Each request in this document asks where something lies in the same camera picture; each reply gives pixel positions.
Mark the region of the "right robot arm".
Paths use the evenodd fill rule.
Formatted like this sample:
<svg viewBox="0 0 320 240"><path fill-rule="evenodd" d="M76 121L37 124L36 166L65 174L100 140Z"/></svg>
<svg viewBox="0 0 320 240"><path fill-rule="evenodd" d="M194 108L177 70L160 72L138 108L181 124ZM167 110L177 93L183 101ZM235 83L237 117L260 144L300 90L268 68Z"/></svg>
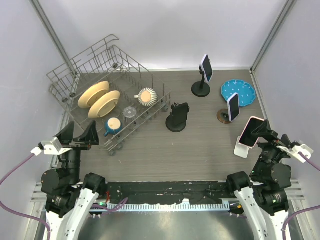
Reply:
<svg viewBox="0 0 320 240"><path fill-rule="evenodd" d="M228 175L226 193L239 200L256 240L289 240L289 200L286 189L292 186L292 168L282 159L298 145L284 134L281 138L269 121L252 116L238 144L261 153L250 174L243 171Z"/></svg>

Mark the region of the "black phone stand tall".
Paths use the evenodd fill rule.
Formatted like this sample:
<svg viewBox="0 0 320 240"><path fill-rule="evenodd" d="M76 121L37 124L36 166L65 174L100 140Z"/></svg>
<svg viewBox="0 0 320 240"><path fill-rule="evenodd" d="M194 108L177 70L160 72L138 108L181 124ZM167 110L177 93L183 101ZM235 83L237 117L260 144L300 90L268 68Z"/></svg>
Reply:
<svg viewBox="0 0 320 240"><path fill-rule="evenodd" d="M201 81L197 81L192 85L191 92L197 97L204 98L210 94L211 89L209 84L205 82L205 72L201 66L199 66L199 73L202 76Z"/></svg>

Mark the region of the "black phone stand short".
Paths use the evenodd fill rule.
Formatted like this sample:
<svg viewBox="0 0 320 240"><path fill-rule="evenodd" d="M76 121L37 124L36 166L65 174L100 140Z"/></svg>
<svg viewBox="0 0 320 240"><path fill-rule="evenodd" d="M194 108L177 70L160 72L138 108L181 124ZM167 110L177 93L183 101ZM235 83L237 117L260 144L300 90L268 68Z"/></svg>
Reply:
<svg viewBox="0 0 320 240"><path fill-rule="evenodd" d="M187 126L187 122L184 122L181 124L177 124L177 122L176 122L175 108L178 104L179 103L174 103L171 106L172 112L170 112L169 116L167 117L167 119L165 121L165 125L166 125L167 129L170 130L171 132L174 132L174 133L179 133L179 132L183 131Z"/></svg>

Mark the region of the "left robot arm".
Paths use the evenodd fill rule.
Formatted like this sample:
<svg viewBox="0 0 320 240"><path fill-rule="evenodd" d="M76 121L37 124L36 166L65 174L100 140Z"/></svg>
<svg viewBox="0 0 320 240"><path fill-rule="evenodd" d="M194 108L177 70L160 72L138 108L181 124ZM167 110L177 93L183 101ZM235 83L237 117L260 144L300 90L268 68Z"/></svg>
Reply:
<svg viewBox="0 0 320 240"><path fill-rule="evenodd" d="M100 143L96 121L74 137L75 123L67 124L50 140L40 143L45 155L58 158L60 168L45 171L41 177L41 192L46 195L45 240L76 240L95 200L107 192L106 179L88 173L80 179L81 156Z"/></svg>

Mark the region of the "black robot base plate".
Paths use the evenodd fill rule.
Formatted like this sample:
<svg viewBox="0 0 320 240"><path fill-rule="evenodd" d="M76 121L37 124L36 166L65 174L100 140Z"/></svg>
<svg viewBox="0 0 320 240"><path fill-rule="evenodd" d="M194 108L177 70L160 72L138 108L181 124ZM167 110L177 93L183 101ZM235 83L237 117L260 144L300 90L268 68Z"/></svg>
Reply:
<svg viewBox="0 0 320 240"><path fill-rule="evenodd" d="M174 205L184 199L192 205L221 204L223 199L234 199L227 183L218 181L137 181L109 182L106 193L98 199L118 204L128 198L131 205Z"/></svg>

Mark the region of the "purple case phone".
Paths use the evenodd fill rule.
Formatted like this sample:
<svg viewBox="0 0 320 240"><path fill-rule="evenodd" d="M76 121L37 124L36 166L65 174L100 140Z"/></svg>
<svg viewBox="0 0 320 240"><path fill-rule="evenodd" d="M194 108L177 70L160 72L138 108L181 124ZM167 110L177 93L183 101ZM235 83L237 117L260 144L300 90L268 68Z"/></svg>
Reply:
<svg viewBox="0 0 320 240"><path fill-rule="evenodd" d="M213 75L213 69L212 69L211 61L209 59L208 54L205 54L203 56L200 63L200 67L201 67L201 70L204 72L205 82L209 83Z"/></svg>

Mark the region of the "black phone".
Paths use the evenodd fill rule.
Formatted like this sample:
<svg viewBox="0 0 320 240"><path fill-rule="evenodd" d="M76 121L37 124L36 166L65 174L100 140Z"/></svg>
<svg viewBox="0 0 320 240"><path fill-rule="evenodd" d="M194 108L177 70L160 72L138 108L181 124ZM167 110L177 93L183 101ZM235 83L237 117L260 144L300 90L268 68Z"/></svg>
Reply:
<svg viewBox="0 0 320 240"><path fill-rule="evenodd" d="M190 111L189 104L187 102L178 104L175 107L175 119L177 124L182 124L187 121L188 113Z"/></svg>

